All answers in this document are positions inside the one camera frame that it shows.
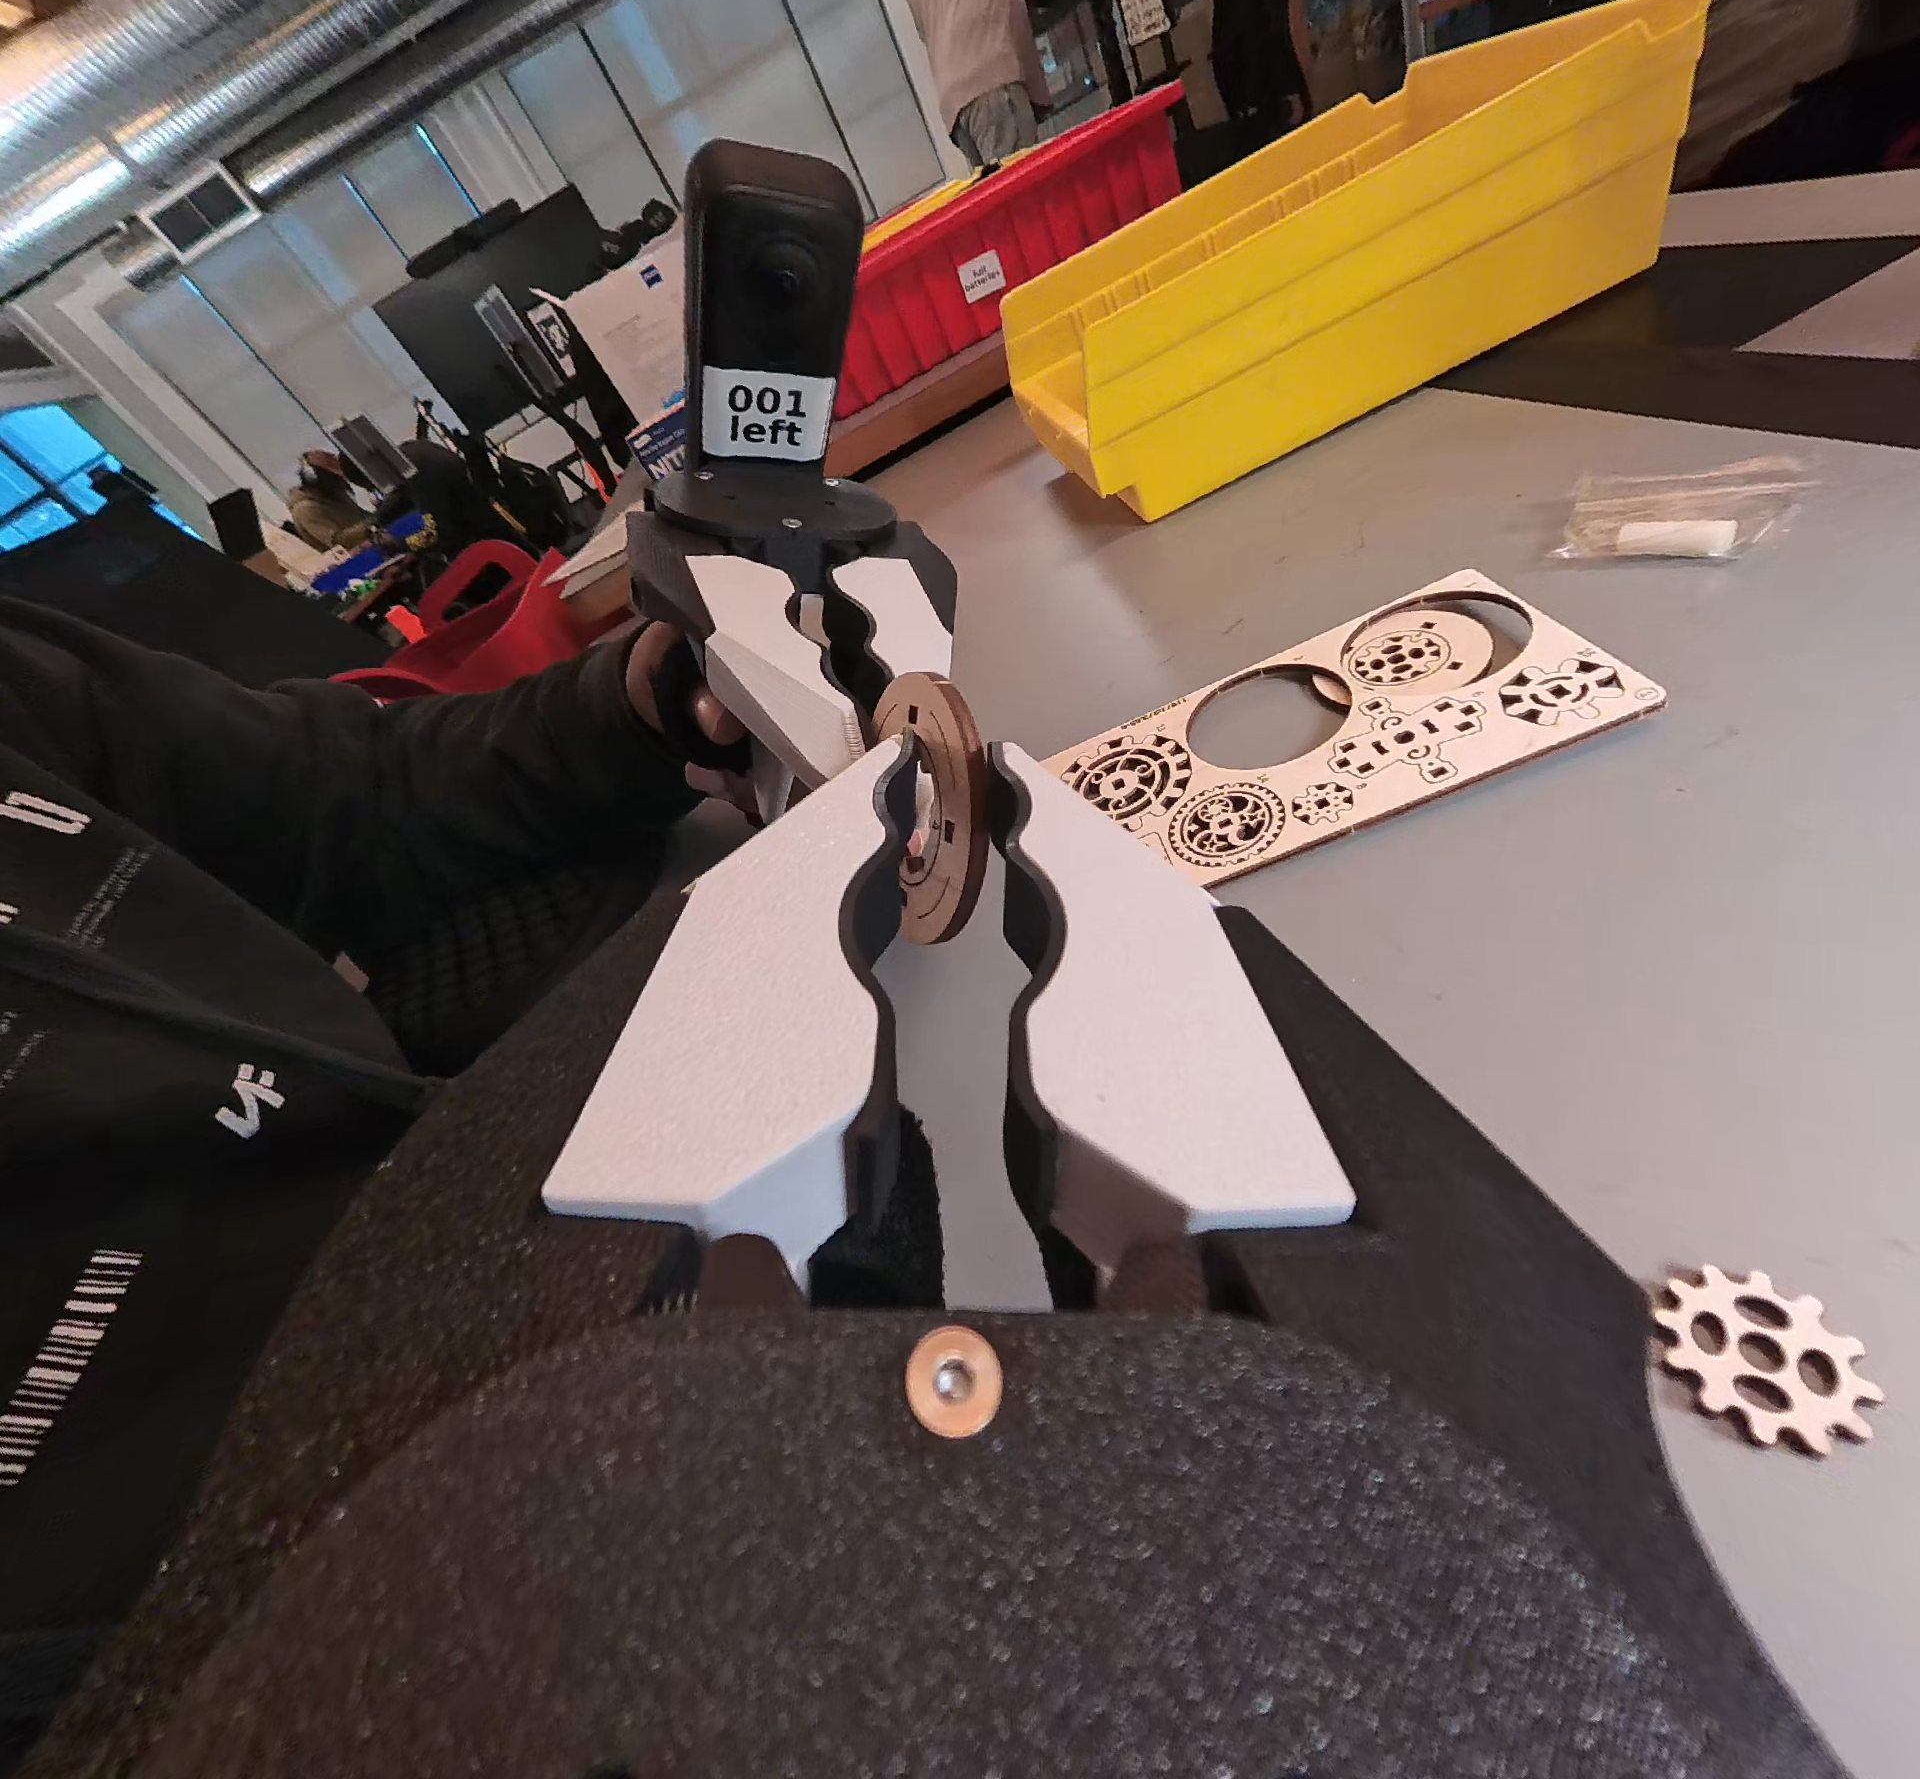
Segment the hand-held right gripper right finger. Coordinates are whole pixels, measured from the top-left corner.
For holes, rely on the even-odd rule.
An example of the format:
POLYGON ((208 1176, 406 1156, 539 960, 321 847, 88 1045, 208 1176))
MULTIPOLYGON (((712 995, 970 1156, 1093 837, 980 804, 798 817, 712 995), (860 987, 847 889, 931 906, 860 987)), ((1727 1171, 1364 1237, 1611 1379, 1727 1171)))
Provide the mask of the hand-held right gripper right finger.
POLYGON ((1340 1228, 1356 1191, 1242 961, 1242 911, 995 749, 1002 934, 1025 967, 1005 1070, 1005 1176, 1051 1299, 1125 1254, 1340 1228))

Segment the silver ventilation duct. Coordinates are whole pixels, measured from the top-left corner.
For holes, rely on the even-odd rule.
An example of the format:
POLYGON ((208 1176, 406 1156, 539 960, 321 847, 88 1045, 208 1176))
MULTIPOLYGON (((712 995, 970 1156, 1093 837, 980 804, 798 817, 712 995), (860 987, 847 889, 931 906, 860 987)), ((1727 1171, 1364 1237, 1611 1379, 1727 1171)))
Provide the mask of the silver ventilation duct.
POLYGON ((79 0, 3 47, 3 291, 471 0, 79 0))

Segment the red plastic bin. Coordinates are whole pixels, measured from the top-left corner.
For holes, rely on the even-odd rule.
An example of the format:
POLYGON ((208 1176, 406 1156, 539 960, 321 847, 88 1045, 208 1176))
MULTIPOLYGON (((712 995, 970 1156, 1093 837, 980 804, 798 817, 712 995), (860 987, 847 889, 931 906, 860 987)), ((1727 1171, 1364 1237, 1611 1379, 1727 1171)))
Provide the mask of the red plastic bin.
POLYGON ((992 339, 1011 290, 1177 197, 1180 102, 1180 80, 1159 85, 871 225, 834 420, 992 339))

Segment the person's left hand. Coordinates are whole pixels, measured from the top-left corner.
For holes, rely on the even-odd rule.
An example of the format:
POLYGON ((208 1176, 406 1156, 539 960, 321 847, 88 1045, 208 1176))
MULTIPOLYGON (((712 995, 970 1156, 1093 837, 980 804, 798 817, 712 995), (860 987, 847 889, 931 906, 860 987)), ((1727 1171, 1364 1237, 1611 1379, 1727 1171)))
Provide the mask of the person's left hand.
POLYGON ((668 621, 644 621, 630 645, 624 684, 634 717, 661 740, 684 785, 759 827, 749 772, 733 772, 746 758, 746 732, 712 696, 686 635, 668 621))

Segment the wooden ring disc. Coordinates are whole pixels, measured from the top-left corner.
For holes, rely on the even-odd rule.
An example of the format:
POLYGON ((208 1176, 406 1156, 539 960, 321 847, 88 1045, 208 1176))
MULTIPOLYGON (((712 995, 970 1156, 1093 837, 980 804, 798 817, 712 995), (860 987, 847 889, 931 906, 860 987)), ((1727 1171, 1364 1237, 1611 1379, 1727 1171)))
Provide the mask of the wooden ring disc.
POLYGON ((895 677, 875 707, 875 742, 905 740, 943 804, 966 804, 980 768, 980 736, 960 690, 946 677, 895 677))
POLYGON ((917 947, 954 940, 973 918, 989 856, 980 752, 915 740, 915 808, 899 853, 899 937, 917 947))

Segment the wooden gear parts sheet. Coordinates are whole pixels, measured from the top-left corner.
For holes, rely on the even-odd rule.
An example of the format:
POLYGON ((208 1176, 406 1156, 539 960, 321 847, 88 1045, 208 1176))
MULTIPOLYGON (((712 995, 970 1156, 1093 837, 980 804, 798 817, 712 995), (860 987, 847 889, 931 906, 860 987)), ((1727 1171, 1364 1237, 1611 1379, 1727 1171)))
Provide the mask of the wooden gear parts sheet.
POLYGON ((1665 712, 1665 687, 1484 573, 1451 573, 1047 758, 1198 886, 1257 873, 1665 712), (1226 694, 1294 680, 1320 746, 1231 768, 1194 736, 1226 694))

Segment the yellow plastic bin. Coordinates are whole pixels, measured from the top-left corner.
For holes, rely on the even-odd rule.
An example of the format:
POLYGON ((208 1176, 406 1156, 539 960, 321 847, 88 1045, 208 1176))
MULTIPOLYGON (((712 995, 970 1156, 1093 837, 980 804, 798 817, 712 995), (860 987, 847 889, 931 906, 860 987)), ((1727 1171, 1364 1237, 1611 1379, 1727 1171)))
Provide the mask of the yellow plastic bin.
POLYGON ((1712 0, 1410 65, 1002 297, 1037 443, 1139 519, 1644 273, 1712 0))

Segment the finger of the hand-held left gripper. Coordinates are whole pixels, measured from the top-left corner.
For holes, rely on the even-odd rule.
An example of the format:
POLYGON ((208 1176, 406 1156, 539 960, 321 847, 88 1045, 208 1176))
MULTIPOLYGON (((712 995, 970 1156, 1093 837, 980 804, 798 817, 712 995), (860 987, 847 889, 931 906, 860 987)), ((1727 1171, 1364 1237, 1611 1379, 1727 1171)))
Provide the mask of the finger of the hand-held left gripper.
POLYGON ((852 696, 884 696, 912 674, 953 677, 953 631, 902 557, 858 557, 827 573, 827 658, 852 696))
POLYGON ((754 797, 774 824, 793 789, 814 791, 868 749, 860 712, 827 677, 826 649, 801 635, 793 582, 746 557, 690 557, 706 613, 706 687, 754 742, 754 797))

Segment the small clear plastic bag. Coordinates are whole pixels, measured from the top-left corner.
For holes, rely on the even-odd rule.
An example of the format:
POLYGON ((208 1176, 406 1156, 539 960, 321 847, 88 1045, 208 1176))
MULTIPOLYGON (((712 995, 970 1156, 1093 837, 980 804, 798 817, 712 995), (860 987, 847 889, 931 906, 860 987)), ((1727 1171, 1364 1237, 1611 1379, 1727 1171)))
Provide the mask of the small clear plastic bag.
POLYGON ((1559 564, 1724 564, 1779 541, 1815 479, 1764 454, 1702 472, 1585 473, 1571 491, 1559 564))

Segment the person's black sweatshirt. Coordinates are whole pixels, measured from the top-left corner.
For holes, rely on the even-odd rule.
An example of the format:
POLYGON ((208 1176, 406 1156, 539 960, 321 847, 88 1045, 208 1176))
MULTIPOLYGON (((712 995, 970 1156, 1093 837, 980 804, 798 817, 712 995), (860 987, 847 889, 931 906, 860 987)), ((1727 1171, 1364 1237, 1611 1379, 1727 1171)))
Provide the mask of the person's black sweatshirt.
POLYGON ((436 1088, 347 954, 176 849, 243 690, 271 687, 3 597, 4 1777, 133 1614, 295 1285, 436 1088))

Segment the person's left forearm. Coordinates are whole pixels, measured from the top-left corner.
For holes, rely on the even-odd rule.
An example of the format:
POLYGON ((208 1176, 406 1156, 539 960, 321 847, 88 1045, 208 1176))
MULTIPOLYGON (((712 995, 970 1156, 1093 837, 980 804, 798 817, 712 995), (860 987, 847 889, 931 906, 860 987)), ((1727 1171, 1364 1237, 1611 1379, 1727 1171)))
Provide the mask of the person's left forearm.
POLYGON ((492 886, 644 847, 692 807, 630 704, 630 645, 394 704, 341 681, 243 690, 176 849, 371 974, 492 886))

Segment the small wooden gear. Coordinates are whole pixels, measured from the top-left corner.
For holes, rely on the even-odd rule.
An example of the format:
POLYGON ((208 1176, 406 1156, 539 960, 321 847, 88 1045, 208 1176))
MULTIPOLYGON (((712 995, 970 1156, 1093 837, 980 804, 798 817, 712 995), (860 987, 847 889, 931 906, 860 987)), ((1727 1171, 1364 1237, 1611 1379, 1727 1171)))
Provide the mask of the small wooden gear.
POLYGON ((1861 1373, 1861 1340, 1835 1332, 1813 1295, 1758 1269, 1701 1266, 1659 1285, 1647 1324, 1659 1370, 1748 1447, 1826 1460, 1871 1442, 1885 1390, 1861 1373))

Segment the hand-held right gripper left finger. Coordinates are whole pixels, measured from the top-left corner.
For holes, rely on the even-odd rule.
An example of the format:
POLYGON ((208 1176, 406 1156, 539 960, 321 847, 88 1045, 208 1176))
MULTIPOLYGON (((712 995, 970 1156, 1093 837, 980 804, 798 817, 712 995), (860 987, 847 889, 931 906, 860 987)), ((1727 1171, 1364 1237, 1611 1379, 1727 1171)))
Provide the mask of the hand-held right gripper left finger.
POLYGON ((895 1013, 917 766, 884 740, 692 882, 539 1200, 768 1241, 798 1291, 897 1178, 895 1013))

